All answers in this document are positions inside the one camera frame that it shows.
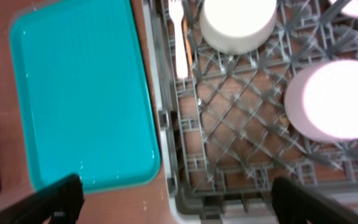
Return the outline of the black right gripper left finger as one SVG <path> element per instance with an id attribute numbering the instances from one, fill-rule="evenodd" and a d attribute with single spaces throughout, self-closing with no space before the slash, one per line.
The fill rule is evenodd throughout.
<path id="1" fill-rule="evenodd" d="M 70 174 L 0 211 L 0 224 L 76 223 L 84 202 L 80 177 Z"/>

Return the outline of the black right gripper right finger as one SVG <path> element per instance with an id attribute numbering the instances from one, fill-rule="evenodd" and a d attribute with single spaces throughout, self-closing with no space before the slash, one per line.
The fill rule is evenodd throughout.
<path id="1" fill-rule="evenodd" d="M 280 224 L 358 224 L 357 213 L 287 177 L 274 179 L 271 197 Z"/>

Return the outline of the pink bowl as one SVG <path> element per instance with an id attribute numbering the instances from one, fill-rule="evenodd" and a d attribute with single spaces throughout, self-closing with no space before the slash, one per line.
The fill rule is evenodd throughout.
<path id="1" fill-rule="evenodd" d="M 358 139 L 358 60 L 310 65 L 289 82 L 284 106 L 290 124 L 321 142 Z"/>

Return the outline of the white bowl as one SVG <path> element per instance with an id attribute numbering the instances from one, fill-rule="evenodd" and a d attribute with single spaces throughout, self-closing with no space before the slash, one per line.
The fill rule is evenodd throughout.
<path id="1" fill-rule="evenodd" d="M 276 20 L 276 0 L 205 0 L 199 27 L 213 49 L 239 55 L 265 43 Z"/>

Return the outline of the white plastic fork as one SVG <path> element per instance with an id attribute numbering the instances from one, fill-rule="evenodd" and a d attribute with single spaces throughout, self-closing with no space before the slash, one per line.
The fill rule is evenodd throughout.
<path id="1" fill-rule="evenodd" d="M 188 78 L 188 62 L 186 59 L 185 41 L 183 39 L 182 22 L 184 10 L 182 0 L 168 0 L 169 16 L 173 22 L 175 34 L 175 65 L 178 79 Z"/>

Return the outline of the wooden chopstick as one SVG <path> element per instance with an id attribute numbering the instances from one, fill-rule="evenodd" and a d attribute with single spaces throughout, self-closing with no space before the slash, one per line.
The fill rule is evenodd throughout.
<path id="1" fill-rule="evenodd" d="M 183 36 L 184 36 L 184 40 L 185 40 L 185 48 L 186 48 L 186 53 L 187 53 L 189 75 L 190 75 L 191 78 L 193 78 L 194 77 L 194 74 L 193 74 L 193 56 L 192 56 L 192 52 L 191 52 L 190 43 L 189 43 L 189 40 L 188 40 L 188 26 L 187 26 L 186 19 L 183 19 Z"/>

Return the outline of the grey dishwasher rack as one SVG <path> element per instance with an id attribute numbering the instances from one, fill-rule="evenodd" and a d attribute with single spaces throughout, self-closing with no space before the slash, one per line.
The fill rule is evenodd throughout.
<path id="1" fill-rule="evenodd" d="M 276 223 L 270 190 L 286 176 L 358 213 L 358 140 L 322 143 L 290 126 L 288 82 L 302 68 L 358 60 L 358 19 L 344 1 L 279 1 L 269 40 L 228 55 L 201 35 L 202 1 L 185 1 L 190 76 L 175 74 L 167 1 L 142 9 L 170 211 L 178 223 Z"/>

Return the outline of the teal plastic tray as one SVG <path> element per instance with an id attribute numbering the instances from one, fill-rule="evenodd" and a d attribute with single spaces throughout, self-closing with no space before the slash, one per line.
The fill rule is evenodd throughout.
<path id="1" fill-rule="evenodd" d="M 76 174 L 85 193 L 149 183 L 160 152 L 128 0 L 71 0 L 9 34 L 30 183 Z"/>

